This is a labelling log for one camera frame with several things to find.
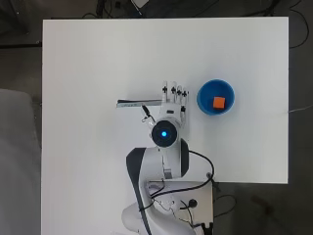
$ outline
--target robot finger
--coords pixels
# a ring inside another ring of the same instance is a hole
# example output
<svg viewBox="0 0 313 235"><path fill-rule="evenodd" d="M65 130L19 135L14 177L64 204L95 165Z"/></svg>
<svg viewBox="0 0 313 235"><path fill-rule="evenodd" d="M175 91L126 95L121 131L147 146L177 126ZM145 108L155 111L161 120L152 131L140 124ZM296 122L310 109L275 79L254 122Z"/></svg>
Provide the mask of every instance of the robot finger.
<svg viewBox="0 0 313 235"><path fill-rule="evenodd" d="M186 89L183 89L182 93L182 108L181 108L181 119L182 119L182 126L185 125L186 121L186 105L187 105L187 99L188 99L188 92Z"/></svg>
<svg viewBox="0 0 313 235"><path fill-rule="evenodd" d="M188 94L189 92L187 92L186 89L184 88L182 92L182 107L186 108L187 101L188 101Z"/></svg>
<svg viewBox="0 0 313 235"><path fill-rule="evenodd" d="M176 96L176 104L181 104L182 103L182 86L177 86L177 96Z"/></svg>
<svg viewBox="0 0 313 235"><path fill-rule="evenodd" d="M176 81L173 81L172 88L170 89L170 103L175 103L176 100Z"/></svg>
<svg viewBox="0 0 313 235"><path fill-rule="evenodd" d="M166 102L167 102L167 81L164 81L162 85L162 103Z"/></svg>

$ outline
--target orange cube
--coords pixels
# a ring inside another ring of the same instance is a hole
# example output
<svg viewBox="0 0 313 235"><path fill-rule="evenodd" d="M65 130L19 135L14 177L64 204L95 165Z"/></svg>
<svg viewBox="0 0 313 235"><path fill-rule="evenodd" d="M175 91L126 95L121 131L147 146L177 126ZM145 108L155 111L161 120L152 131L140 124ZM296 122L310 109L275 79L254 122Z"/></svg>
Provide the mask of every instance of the orange cube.
<svg viewBox="0 0 313 235"><path fill-rule="evenodd" d="M225 98L224 97L214 97L213 109L224 110L225 109Z"/></svg>

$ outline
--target black cable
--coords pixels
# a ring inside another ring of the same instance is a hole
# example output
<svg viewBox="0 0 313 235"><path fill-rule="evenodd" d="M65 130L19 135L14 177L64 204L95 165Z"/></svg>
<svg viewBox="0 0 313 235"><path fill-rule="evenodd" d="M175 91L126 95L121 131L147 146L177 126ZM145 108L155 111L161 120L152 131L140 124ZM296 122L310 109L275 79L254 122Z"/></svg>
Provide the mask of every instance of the black cable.
<svg viewBox="0 0 313 235"><path fill-rule="evenodd" d="M275 8L281 1L282 0L272 0L271 5L265 8L264 10L253 12L253 13L248 13L248 14L243 15L242 17L253 17L253 16L260 15L260 14L263 14L263 17L267 17L268 15L273 17Z"/></svg>
<svg viewBox="0 0 313 235"><path fill-rule="evenodd" d="M165 182L164 182L163 179L162 179L162 183L163 183L163 186L162 186L160 189L158 189L157 191L155 191L155 192L154 192L152 195L150 195L150 196L153 196L153 195L159 193L160 191L162 191L162 190L165 188Z"/></svg>
<svg viewBox="0 0 313 235"><path fill-rule="evenodd" d="M34 48L34 47L42 47L42 42L39 41L35 44L12 44L12 45L0 45L1 49L20 49L20 48Z"/></svg>
<svg viewBox="0 0 313 235"><path fill-rule="evenodd" d="M202 154L199 154L199 153L197 153L197 152L195 152L195 151L190 150L189 153L194 154L194 155L197 155L197 156L199 156L199 157L201 157L201 158L207 160L207 161L210 163L211 168L212 168L212 173L210 174L210 176L208 177L208 179L207 179L203 184L200 184L200 185L195 186L195 187L183 188L183 189L175 189L175 190L169 190L169 191L166 191L166 192L154 194L154 195L152 196L152 199L154 199L154 198L156 198L156 197L159 197L159 196L161 196L161 195L165 195L165 194L179 193L179 192L186 192L186 191L191 191L191 190L200 189L200 188L202 188L203 186L205 186L206 184L208 184L208 183L212 180L212 178L213 178L213 176L214 176L214 165L213 165L212 161L211 161L209 158L207 158L206 156L204 156L204 155L202 155Z"/></svg>
<svg viewBox="0 0 313 235"><path fill-rule="evenodd" d="M302 0L298 0L296 3L290 6L290 9L296 7L300 2L302 2Z"/></svg>
<svg viewBox="0 0 313 235"><path fill-rule="evenodd" d="M86 13L85 15L83 15L81 18L85 18L85 17L87 17L87 16L92 16L92 17L94 17L94 18L98 18L98 16L96 16L95 14L93 14L93 13Z"/></svg>
<svg viewBox="0 0 313 235"><path fill-rule="evenodd" d="M219 0L216 0L215 2L213 2L212 4L210 4L209 6L207 6L206 8L204 8L202 11L200 11L199 13L196 13L195 15L192 16L192 18L195 18L201 14L203 14L204 12L206 12L208 9L210 9L211 7L213 7L216 3L218 3Z"/></svg>
<svg viewBox="0 0 313 235"><path fill-rule="evenodd" d="M291 12L294 12L294 13L297 13L298 15L300 15L300 16L302 17L302 19L303 19L303 21L304 21L304 24L305 24L305 27L306 27L306 35L305 35L305 38L304 38L304 40L303 40L302 42L300 42L299 44L297 44L297 45L295 45L295 46L291 46L290 49L294 49L294 48L297 48L297 47L302 46L302 45L307 41L307 39L309 38L309 35L310 35L310 27L309 27L309 24L308 24L306 18L303 16L302 13L300 13L300 12L298 12L297 10L294 10L294 9L293 9L295 6L297 6L297 5L298 5L299 3L301 3L301 2L302 2L302 0L299 0L299 1L297 1L295 4L293 4L293 5L290 7L290 11L291 11Z"/></svg>
<svg viewBox="0 0 313 235"><path fill-rule="evenodd" d="M184 201L182 201L181 200L181 202L182 202L182 204L184 204L184 206L186 207L186 209L188 210L188 214L189 214L189 218L190 218L190 225L193 227L194 226L194 222L193 222L193 216L192 216L192 213L190 212L190 209L189 209L189 207L187 206L187 204L184 202Z"/></svg>
<svg viewBox="0 0 313 235"><path fill-rule="evenodd" d="M155 200L153 200L153 201L152 201L149 205L147 205L146 207L139 209L139 212L142 212L142 211L144 211L144 210L150 208L154 203L155 203Z"/></svg>
<svg viewBox="0 0 313 235"><path fill-rule="evenodd" d="M222 213L220 213L220 214L218 214L218 215L215 215L214 218L217 218L217 217L219 217L219 216L225 215L225 214L227 214L227 213L229 213L229 212L232 212L232 211L234 210L234 208L235 208L235 206L236 206L236 204L237 204L237 199L235 198L234 195L225 194L225 195L219 196L219 197L217 197L217 198L213 201L213 204L214 204L216 201L218 201L219 199L221 199L221 198L227 198L227 197L230 197L230 198L232 198L232 199L234 200L234 205L233 205L229 210L227 210L227 211L225 211L225 212L222 212Z"/></svg>

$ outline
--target tabletop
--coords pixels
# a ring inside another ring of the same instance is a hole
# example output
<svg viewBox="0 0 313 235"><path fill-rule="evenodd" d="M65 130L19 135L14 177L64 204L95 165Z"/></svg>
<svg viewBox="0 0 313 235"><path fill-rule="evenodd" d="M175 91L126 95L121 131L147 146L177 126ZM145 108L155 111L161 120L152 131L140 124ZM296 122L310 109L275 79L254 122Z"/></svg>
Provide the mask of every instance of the tabletop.
<svg viewBox="0 0 313 235"><path fill-rule="evenodd" d="M159 99L164 80L190 91L187 140L217 181L287 183L288 30L287 18L45 21L42 234L130 234L125 157L146 140L125 138L137 115L116 101ZM214 78L236 97L220 117L196 104ZM188 180L201 181L194 159Z"/></svg>

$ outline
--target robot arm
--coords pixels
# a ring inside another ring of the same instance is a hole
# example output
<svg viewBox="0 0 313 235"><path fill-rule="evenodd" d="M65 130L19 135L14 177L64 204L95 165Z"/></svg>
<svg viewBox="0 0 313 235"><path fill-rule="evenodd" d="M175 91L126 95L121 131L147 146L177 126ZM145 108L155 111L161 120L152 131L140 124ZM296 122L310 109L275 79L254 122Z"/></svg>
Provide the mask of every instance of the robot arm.
<svg viewBox="0 0 313 235"><path fill-rule="evenodd" d="M167 99L167 84L162 88L162 105L159 119L155 121L143 107L151 137L156 143L153 148L135 148L126 159L127 170L137 198L139 213L148 235L195 235L185 222L167 216L153 206L147 183L152 180L172 179L184 176L189 168L187 143L180 138L180 129L185 121L187 92L176 83ZM129 223L123 217L124 225Z"/></svg>

